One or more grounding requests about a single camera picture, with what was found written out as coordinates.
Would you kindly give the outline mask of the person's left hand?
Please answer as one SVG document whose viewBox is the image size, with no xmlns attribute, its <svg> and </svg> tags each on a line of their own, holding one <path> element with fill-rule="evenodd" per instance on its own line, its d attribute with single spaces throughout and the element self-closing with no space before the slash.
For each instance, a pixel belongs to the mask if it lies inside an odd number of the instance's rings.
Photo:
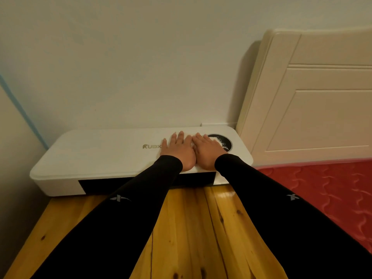
<svg viewBox="0 0 372 279">
<path fill-rule="evenodd" d="M 174 132 L 167 141 L 168 153 L 167 155 L 173 156 L 180 160 L 183 169 L 182 172 L 191 170 L 196 164 L 196 155 L 192 147 L 192 136 L 184 136 L 184 146 L 177 149 L 177 136 L 178 133 Z"/>
</svg>

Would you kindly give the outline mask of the cream wooden headboard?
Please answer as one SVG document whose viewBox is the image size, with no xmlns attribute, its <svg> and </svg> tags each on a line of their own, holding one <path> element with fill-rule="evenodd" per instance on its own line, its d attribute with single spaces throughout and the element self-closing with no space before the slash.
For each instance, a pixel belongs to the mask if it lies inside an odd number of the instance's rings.
<svg viewBox="0 0 372 279">
<path fill-rule="evenodd" d="M 258 167 L 372 159 L 372 26 L 268 29 L 236 131 Z"/>
</svg>

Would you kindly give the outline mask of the red quilted mattress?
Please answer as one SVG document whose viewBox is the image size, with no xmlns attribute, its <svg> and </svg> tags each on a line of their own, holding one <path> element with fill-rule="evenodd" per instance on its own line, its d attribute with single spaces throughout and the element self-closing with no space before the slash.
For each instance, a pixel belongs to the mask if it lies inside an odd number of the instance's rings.
<svg viewBox="0 0 372 279">
<path fill-rule="evenodd" d="M 258 170 L 322 211 L 372 253 L 372 160 Z"/>
</svg>

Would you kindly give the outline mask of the white box-shaped appliance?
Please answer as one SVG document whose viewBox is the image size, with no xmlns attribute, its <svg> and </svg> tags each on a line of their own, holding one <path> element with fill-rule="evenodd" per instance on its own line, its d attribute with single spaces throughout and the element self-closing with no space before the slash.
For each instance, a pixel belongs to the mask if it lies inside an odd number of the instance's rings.
<svg viewBox="0 0 372 279">
<path fill-rule="evenodd" d="M 253 165 L 253 157 L 229 126 L 73 130 L 60 136 L 30 171 L 49 197 L 109 195 L 150 167 L 161 142 L 183 131 L 207 134 L 229 153 Z"/>
</svg>

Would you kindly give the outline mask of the person's left forearm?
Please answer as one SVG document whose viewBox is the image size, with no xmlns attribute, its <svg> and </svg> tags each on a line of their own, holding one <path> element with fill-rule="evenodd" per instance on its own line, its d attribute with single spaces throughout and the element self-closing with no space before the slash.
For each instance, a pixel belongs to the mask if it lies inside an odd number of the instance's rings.
<svg viewBox="0 0 372 279">
<path fill-rule="evenodd" d="M 182 169 L 160 156 L 86 215 L 30 279 L 129 279 Z"/>
</svg>

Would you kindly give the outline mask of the person's right forearm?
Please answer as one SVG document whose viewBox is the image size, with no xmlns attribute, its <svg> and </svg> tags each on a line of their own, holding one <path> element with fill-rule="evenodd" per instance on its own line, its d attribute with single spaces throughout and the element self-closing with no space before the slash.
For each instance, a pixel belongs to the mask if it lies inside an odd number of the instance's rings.
<svg viewBox="0 0 372 279">
<path fill-rule="evenodd" d="M 219 156 L 214 167 L 288 279 L 372 279 L 372 254 L 303 198 L 235 155 Z"/>
</svg>

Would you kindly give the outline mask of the person's right hand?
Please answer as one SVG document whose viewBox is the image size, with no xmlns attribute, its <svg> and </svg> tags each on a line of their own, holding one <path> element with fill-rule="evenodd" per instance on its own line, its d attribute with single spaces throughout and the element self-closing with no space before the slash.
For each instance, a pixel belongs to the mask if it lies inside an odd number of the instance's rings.
<svg viewBox="0 0 372 279">
<path fill-rule="evenodd" d="M 196 135 L 192 136 L 193 150 L 196 155 L 196 163 L 198 166 L 204 170 L 215 171 L 215 162 L 221 155 L 227 154 L 226 150 L 218 151 L 211 144 L 211 138 L 207 135 L 203 135 L 207 140 L 207 145 L 196 146 Z"/>
</svg>

